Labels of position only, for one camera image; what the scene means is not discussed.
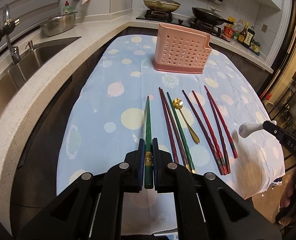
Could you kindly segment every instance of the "dark red chopstick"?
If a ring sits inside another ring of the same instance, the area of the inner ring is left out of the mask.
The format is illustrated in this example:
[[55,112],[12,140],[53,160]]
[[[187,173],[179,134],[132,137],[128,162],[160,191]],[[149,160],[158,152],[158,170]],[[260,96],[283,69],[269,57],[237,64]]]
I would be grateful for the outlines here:
[[213,145],[212,142],[211,142],[211,139],[210,139],[210,137],[209,137],[209,135],[208,135],[208,133],[207,133],[207,130],[206,130],[205,126],[203,125],[203,123],[202,123],[202,121],[201,121],[199,115],[197,114],[196,109],[194,108],[193,104],[191,103],[191,101],[190,101],[189,97],[187,96],[187,94],[185,93],[185,91],[182,90],[182,92],[184,93],[184,96],[185,96],[185,98],[187,99],[187,101],[188,101],[188,103],[189,103],[189,105],[190,105],[190,107],[191,107],[193,113],[195,114],[195,117],[197,118],[197,121],[198,121],[198,123],[199,123],[199,125],[200,125],[200,128],[202,129],[202,132],[203,132],[204,135],[205,135],[205,138],[206,138],[206,140],[207,140],[207,142],[208,142],[208,145],[209,145],[209,147],[210,147],[210,150],[211,150],[211,152],[212,152],[212,155],[213,155],[213,157],[214,157],[214,159],[215,159],[215,161],[216,161],[216,164],[217,164],[217,166],[218,166],[218,170],[219,170],[220,174],[221,174],[221,175],[224,175],[224,168],[223,168],[223,166],[222,166],[222,164],[221,164],[221,161],[220,161],[220,159],[219,159],[219,157],[218,157],[218,155],[217,155],[217,153],[216,153],[215,147],[214,147],[214,145]]
[[174,141],[174,137],[172,135],[172,131],[171,131],[171,126],[170,126],[170,122],[169,122],[169,119],[168,119],[166,105],[165,105],[165,102],[163,100],[162,93],[161,93],[161,88],[159,88],[159,93],[160,93],[160,99],[161,99],[161,103],[162,103],[162,108],[164,110],[164,115],[165,115],[167,130],[168,130],[168,136],[169,136],[170,145],[171,145],[172,157],[173,157],[173,160],[174,160],[175,163],[179,163],[178,155],[177,155],[177,150],[176,150],[176,146],[175,146],[175,141]]
[[220,123],[219,123],[219,120],[218,120],[218,117],[217,117],[217,114],[216,114],[216,110],[214,108],[213,101],[211,101],[211,99],[210,99],[209,93],[207,93],[207,96],[208,96],[210,106],[211,106],[212,112],[213,112],[215,120],[216,120],[216,125],[217,125],[217,128],[218,128],[219,137],[220,137],[220,141],[221,141],[221,147],[223,149],[224,159],[225,159],[227,171],[228,171],[228,174],[229,174],[230,173],[230,164],[229,164],[229,158],[228,158],[228,153],[227,153],[227,149],[226,149],[226,144],[225,144],[223,132],[221,131],[221,127],[220,127]]
[[206,116],[206,113],[205,113],[205,111],[204,111],[204,109],[203,109],[201,103],[199,102],[199,99],[198,99],[198,97],[197,97],[195,91],[192,91],[192,93],[193,93],[193,95],[194,95],[194,97],[195,97],[195,99],[196,99],[196,101],[197,101],[197,104],[198,104],[198,106],[199,106],[199,108],[200,108],[200,111],[201,111],[201,113],[202,113],[202,116],[204,117],[204,119],[205,119],[205,121],[206,121],[206,124],[207,124],[208,130],[209,130],[209,132],[210,132],[210,135],[211,135],[212,141],[214,142],[214,145],[215,145],[215,149],[216,149],[217,155],[219,156],[220,161],[221,161],[221,165],[223,166],[223,169],[224,169],[224,175],[226,175],[226,174],[228,173],[228,171],[227,171],[227,167],[225,166],[224,158],[223,158],[223,155],[222,155],[222,153],[221,153],[221,151],[220,151],[220,148],[219,148],[219,145],[218,145],[217,139],[216,139],[216,137],[215,137],[214,131],[213,131],[211,125],[210,125],[210,122],[209,122],[209,120],[208,120],[208,118],[207,118],[207,116]]
[[159,88],[159,92],[160,92],[160,95],[161,95],[165,105],[166,105],[166,109],[167,109],[167,112],[168,112],[168,115],[169,115],[169,118],[170,118],[170,121],[171,121],[171,124],[172,124],[172,128],[173,128],[173,131],[174,131],[175,136],[176,136],[176,140],[177,140],[177,144],[178,144],[178,147],[179,147],[181,159],[183,160],[184,166],[191,172],[190,167],[189,167],[189,162],[188,162],[188,159],[187,159],[187,156],[186,156],[186,152],[184,150],[183,143],[181,142],[175,120],[174,120],[174,118],[172,116],[171,110],[170,110],[169,105],[167,103],[166,96],[165,96],[162,88]]
[[235,145],[233,144],[233,140],[232,140],[232,138],[230,136],[230,133],[229,133],[229,130],[228,130],[227,125],[225,123],[225,120],[224,120],[223,116],[221,115],[221,112],[219,111],[218,106],[217,106],[215,100],[211,96],[211,94],[210,94],[210,92],[209,92],[209,90],[208,90],[208,88],[206,86],[205,86],[205,89],[206,89],[207,93],[209,94],[209,97],[210,97],[211,101],[214,103],[214,107],[215,107],[215,109],[216,109],[216,111],[218,113],[219,119],[221,120],[221,123],[223,124],[224,130],[226,132],[226,135],[227,135],[227,138],[228,138],[228,141],[229,141],[231,150],[232,150],[232,154],[233,154],[233,156],[235,158],[237,158],[238,157],[237,151],[236,151]]

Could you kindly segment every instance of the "metal screw head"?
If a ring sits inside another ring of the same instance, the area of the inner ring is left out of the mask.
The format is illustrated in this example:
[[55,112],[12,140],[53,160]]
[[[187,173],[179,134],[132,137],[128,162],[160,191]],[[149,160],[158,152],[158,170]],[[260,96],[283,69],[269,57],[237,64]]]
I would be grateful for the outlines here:
[[209,179],[209,180],[214,180],[216,178],[216,175],[213,174],[212,172],[207,172],[205,176],[206,176],[206,179]]
[[129,164],[128,163],[120,163],[119,168],[125,170],[125,169],[129,168]]
[[83,179],[83,180],[88,180],[90,178],[91,178],[91,174],[89,172],[83,173],[81,175],[81,179]]
[[174,170],[174,169],[176,169],[178,167],[178,165],[176,163],[168,163],[167,167],[169,169]]

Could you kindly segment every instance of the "tablecloth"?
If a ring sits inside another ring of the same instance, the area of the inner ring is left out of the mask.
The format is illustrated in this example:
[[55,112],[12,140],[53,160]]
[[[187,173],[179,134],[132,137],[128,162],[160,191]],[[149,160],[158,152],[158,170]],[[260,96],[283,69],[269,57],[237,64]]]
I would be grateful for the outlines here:
[[[152,65],[156,40],[157,37],[146,35],[122,36],[103,54],[67,123],[58,161],[57,194],[83,172],[104,173],[122,162],[127,152],[138,148],[139,139],[145,136],[147,95],[150,97],[152,137],[158,138],[160,149],[171,152],[158,87],[184,102],[182,112],[200,138],[196,145],[178,114],[198,174],[215,173],[243,198],[267,190],[274,179],[285,174],[284,158],[279,142],[268,132],[258,131],[245,139],[237,133],[243,122],[269,120],[251,85],[234,64],[216,50],[209,56],[203,74],[158,72]],[[219,174],[196,117],[181,92],[184,89],[189,94],[204,122],[192,90],[197,92],[218,139],[204,85],[226,121],[239,156],[234,159],[224,133],[231,165],[231,173],[226,176]],[[123,234],[151,234],[176,226],[173,194],[157,195],[153,189],[125,194]]]

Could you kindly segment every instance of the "wok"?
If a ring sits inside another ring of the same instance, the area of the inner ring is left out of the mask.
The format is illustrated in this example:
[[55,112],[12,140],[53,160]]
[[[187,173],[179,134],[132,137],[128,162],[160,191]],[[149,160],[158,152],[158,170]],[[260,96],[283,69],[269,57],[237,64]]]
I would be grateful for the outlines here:
[[193,7],[192,13],[198,20],[203,21],[208,24],[211,24],[211,25],[214,25],[214,26],[222,25],[223,23],[234,24],[234,22],[226,20],[226,19],[222,18],[219,14],[216,14],[215,13],[216,10],[217,9],[212,8],[212,7],[211,7],[211,10]]
[[161,12],[174,12],[180,7],[180,3],[173,0],[143,0],[150,10]]

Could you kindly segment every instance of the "flower-shaped spoon head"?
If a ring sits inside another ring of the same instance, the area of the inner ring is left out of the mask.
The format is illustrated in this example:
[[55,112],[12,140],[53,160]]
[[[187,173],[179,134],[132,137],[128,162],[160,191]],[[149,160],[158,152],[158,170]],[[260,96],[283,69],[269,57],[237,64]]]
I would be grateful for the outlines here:
[[176,109],[181,109],[183,107],[184,102],[182,102],[179,98],[175,98],[174,101],[172,101],[172,104]]

